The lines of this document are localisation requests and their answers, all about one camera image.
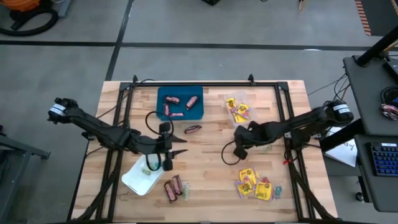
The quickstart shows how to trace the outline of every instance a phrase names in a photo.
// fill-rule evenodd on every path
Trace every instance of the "blue container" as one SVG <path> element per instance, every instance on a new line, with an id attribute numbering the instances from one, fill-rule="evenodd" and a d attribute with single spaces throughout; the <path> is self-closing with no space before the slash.
<path id="1" fill-rule="evenodd" d="M 203 106 L 203 88 L 202 86 L 165 86 L 160 87 L 157 90 L 157 106 L 156 111 L 164 112 L 165 98 L 166 96 L 178 97 L 180 99 L 179 104 L 168 103 L 170 108 L 170 114 L 172 113 L 184 113 L 184 116 L 170 117 L 172 120 L 199 120 L 203 117 L 204 106 Z M 197 102 L 187 110 L 189 99 L 193 96 L 199 97 Z M 168 121 L 169 119 L 165 115 L 156 114 L 157 117 L 162 121 Z"/>

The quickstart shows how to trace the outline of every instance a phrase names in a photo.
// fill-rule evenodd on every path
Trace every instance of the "black cable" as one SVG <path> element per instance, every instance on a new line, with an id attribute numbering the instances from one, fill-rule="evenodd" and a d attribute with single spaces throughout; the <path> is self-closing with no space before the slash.
<path id="1" fill-rule="evenodd" d="M 306 145 L 308 145 L 308 146 L 312 146 L 312 147 L 321 148 L 320 146 L 317 146 L 317 145 L 314 145 L 314 144 L 309 144 L 309 143 L 306 143 Z"/>
<path id="2" fill-rule="evenodd" d="M 135 87 L 137 87 L 138 85 L 144 83 L 145 81 L 155 81 L 155 80 L 153 80 L 153 79 L 151 79 L 151 78 L 144 79 L 144 80 L 141 81 L 139 84 L 136 83 L 136 84 L 132 87 L 132 89 L 135 89 Z M 102 116 L 104 116 L 104 115 L 108 114 L 109 112 L 111 112 L 112 110 L 114 110 L 117 106 L 119 106 L 119 105 L 123 102 L 124 99 L 126 99 L 127 96 L 128 96 L 128 94 L 126 94 L 126 95 L 122 98 L 122 100 L 121 100 L 119 103 L 116 103 L 116 105 L 115 105 L 114 107 L 112 107 L 112 108 L 109 109 L 107 112 L 105 112 L 105 113 L 99 115 L 99 116 L 96 117 L 96 118 L 101 118 Z"/>
<path id="3" fill-rule="evenodd" d="M 336 98 L 339 98 L 341 101 L 343 101 L 343 100 L 340 98 L 340 96 L 338 95 L 338 92 L 336 92 L 336 87 L 337 87 L 337 84 L 340 82 L 340 80 L 342 80 L 342 79 L 344 78 L 345 75 L 346 75 L 346 74 L 344 74 L 343 76 L 341 76 L 341 77 L 337 80 L 337 82 L 335 83 L 335 87 L 333 87 L 333 91 L 335 92 L 335 97 L 333 97 L 333 100 L 335 100 Z"/>
<path id="4" fill-rule="evenodd" d="M 254 140 L 254 139 L 245 139 L 245 140 L 247 140 L 247 141 L 252 141 L 252 142 L 255 142 L 255 143 L 258 143 L 258 144 L 262 144 L 262 145 L 270 144 L 271 142 L 273 142 L 273 139 L 271 139 L 271 140 L 269 140 L 269 141 L 257 141 L 257 140 Z M 232 143 L 235 142 L 235 141 L 236 141 L 236 140 L 227 143 L 227 144 L 223 147 L 223 149 L 221 150 L 221 160 L 222 160 L 225 164 L 230 165 L 230 166 L 237 164 L 237 163 L 241 160 L 241 158 L 239 157 L 238 161 L 236 161 L 236 162 L 234 162 L 234 163 L 228 163 L 228 162 L 226 162 L 225 159 L 224 159 L 224 150 L 226 149 L 227 146 L 229 146 L 230 144 L 232 144 Z M 245 146 L 242 146 L 242 147 L 251 147 L 251 146 L 255 146 L 255 145 L 256 145 L 256 144 L 253 144 L 253 145 L 245 145 Z"/>
<path id="5" fill-rule="evenodd" d="M 147 126 L 147 128 L 149 129 L 149 131 L 152 131 L 152 132 L 155 133 L 155 134 L 162 135 L 162 134 L 156 132 L 155 130 L 153 130 L 153 129 L 149 126 L 149 124 L 148 124 L 148 117 L 149 117 L 149 115 L 151 115 L 151 114 L 153 114 L 153 113 L 155 113 L 155 114 L 162 114 L 162 115 L 166 116 L 167 119 L 170 121 L 170 124 L 172 125 L 172 132 L 170 133 L 170 136 L 169 136 L 167 139 L 164 139 L 164 141 L 168 140 L 169 138 L 171 138 L 171 137 L 173 136 L 173 133 L 174 133 L 174 124 L 173 124 L 173 121 L 171 120 L 171 118 L 170 118 L 169 116 L 167 116 L 167 115 L 166 115 L 165 113 L 163 113 L 163 112 L 159 112 L 159 111 L 151 111 L 151 112 L 149 112 L 149 113 L 147 114 L 147 116 L 145 117 L 145 125 Z"/>
<path id="6" fill-rule="evenodd" d="M 338 80 L 336 80 L 336 81 L 334 81 L 334 82 L 331 82 L 331 83 L 329 83 L 329 84 L 327 84 L 327 85 L 325 85 L 325 86 L 323 86 L 323 87 L 321 87 L 321 88 L 319 88 L 319 89 L 317 89 L 317 90 L 315 90 L 315 91 L 312 91 L 312 92 L 309 93 L 307 96 L 309 96 L 309 95 L 311 95 L 311 94 L 313 94 L 313 93 L 316 93 L 316 92 L 318 92 L 319 90 L 322 90 L 322 89 L 324 89 L 324 88 L 326 88 L 326 87 L 328 87 L 328 86 L 330 86 L 330 85 L 332 85 L 332 84 L 334 84 L 334 83 L 336 83 L 336 82 L 338 82 Z"/>
<path id="7" fill-rule="evenodd" d="M 234 141 L 231 141 L 231 142 L 229 142 L 229 143 L 227 143 L 227 144 L 224 146 L 224 148 L 221 150 L 221 159 L 223 160 L 223 162 L 224 162 L 225 164 L 230 165 L 230 166 L 239 163 L 240 160 L 241 160 L 241 158 L 239 157 L 238 161 L 236 161 L 236 162 L 234 162 L 234 163 L 228 163 L 228 162 L 226 162 L 225 159 L 224 159 L 224 150 L 225 150 L 225 148 L 226 148 L 227 146 L 229 146 L 230 144 L 234 143 L 234 142 L 235 142 L 235 140 L 234 140 Z"/>
<path id="8" fill-rule="evenodd" d="M 160 167 L 162 166 L 162 158 L 160 158 L 160 154 L 159 154 L 159 153 L 156 153 L 156 156 L 157 156 L 157 167 L 156 167 L 156 169 L 152 169 L 152 167 L 151 167 L 150 164 L 149 164 L 148 155 L 145 155 L 145 160 L 146 160 L 146 163 L 147 163 L 147 167 L 148 167 L 151 171 L 157 171 L 157 170 L 159 170 Z"/>
<path id="9" fill-rule="evenodd" d="M 95 150 L 92 150 L 91 152 L 87 153 L 85 157 L 87 158 L 91 153 L 94 153 L 94 152 L 96 152 L 96 151 L 98 151 L 98 150 L 100 150 L 102 148 L 104 148 L 104 146 L 101 146 L 101 147 L 99 147 L 99 148 L 97 148 Z"/>

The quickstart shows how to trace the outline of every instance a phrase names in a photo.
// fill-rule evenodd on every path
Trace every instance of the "concrete floor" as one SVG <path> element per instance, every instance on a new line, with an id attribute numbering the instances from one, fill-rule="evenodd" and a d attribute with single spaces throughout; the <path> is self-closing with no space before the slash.
<path id="1" fill-rule="evenodd" d="M 33 37 L 0 40 L 115 42 L 128 0 L 74 1 L 66 19 Z M 364 34 L 354 0 L 135 0 L 123 42 L 371 46 L 379 37 Z M 11 21 L 0 8 L 0 26 Z M 42 15 L 27 24 L 46 19 Z M 0 45 L 0 124 L 10 138 L 51 151 L 33 159 L 13 207 L 13 218 L 29 223 L 65 221 L 87 142 L 72 125 L 53 125 L 47 111 L 56 97 L 76 99 L 95 113 L 113 47 Z M 305 80 L 307 92 L 344 74 L 342 59 L 362 52 L 122 47 L 112 80 Z M 313 107 L 334 96 L 333 86 L 311 95 Z M 345 100 L 358 117 L 352 93 Z M 394 223 L 398 214 L 375 211 L 354 199 L 354 178 L 330 177 L 340 218 Z"/>

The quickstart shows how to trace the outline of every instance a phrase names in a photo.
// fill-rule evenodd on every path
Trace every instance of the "keyboard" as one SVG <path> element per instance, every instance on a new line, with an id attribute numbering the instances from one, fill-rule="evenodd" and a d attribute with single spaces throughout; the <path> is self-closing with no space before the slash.
<path id="1" fill-rule="evenodd" d="M 395 143 L 368 143 L 374 175 L 398 177 L 398 147 Z"/>

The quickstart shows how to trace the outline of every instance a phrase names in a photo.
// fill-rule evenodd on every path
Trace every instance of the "metal pole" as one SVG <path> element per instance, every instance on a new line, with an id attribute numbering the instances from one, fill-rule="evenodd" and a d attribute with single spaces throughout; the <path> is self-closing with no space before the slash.
<path id="1" fill-rule="evenodd" d="M 356 63 L 359 66 L 365 66 L 368 62 L 372 60 L 372 58 L 377 57 L 384 49 L 390 46 L 398 39 L 398 26 L 393 28 L 387 35 L 385 35 L 382 39 L 380 39 L 376 44 L 373 45 L 369 50 L 363 53 L 358 59 L 356 59 Z"/>

